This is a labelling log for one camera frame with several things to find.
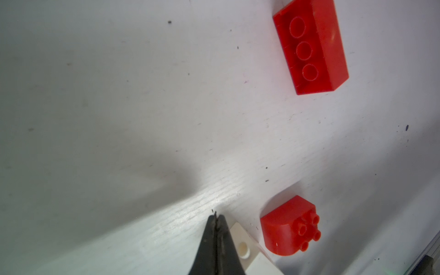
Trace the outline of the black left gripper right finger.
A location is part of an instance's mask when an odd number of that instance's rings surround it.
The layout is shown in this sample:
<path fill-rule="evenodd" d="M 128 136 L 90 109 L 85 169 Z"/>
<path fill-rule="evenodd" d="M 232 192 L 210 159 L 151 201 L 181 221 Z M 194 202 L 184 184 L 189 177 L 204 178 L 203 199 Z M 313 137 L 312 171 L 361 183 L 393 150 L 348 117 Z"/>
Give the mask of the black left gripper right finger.
<path fill-rule="evenodd" d="M 217 275 L 245 275 L 224 215 L 216 218 L 215 273 Z"/>

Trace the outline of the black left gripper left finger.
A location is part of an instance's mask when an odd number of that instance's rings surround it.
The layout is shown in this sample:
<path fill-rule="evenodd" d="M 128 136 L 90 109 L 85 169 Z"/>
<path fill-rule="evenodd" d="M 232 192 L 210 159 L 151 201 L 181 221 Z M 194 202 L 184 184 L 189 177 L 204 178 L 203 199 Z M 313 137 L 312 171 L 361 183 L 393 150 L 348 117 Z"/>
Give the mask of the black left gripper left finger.
<path fill-rule="evenodd" d="M 217 213 L 208 217 L 189 275 L 216 275 L 217 221 Z"/>

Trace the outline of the white lego brick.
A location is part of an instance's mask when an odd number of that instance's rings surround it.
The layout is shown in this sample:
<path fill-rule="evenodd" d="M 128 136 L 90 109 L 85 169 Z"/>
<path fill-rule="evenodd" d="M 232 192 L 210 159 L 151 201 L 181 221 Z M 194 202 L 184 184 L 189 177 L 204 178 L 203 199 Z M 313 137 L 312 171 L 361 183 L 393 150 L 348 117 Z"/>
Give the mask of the white lego brick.
<path fill-rule="evenodd" d="M 239 261 L 247 275 L 283 275 L 260 244 L 236 222 L 230 228 Z"/>

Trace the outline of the long red lego brick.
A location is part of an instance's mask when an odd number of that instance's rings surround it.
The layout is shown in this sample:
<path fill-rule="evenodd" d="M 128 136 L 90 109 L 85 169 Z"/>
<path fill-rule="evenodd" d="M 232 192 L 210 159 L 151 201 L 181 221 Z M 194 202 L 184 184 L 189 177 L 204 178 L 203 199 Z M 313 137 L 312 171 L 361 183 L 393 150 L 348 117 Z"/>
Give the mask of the long red lego brick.
<path fill-rule="evenodd" d="M 298 95 L 333 92 L 349 78 L 333 0 L 295 0 L 273 15 Z"/>

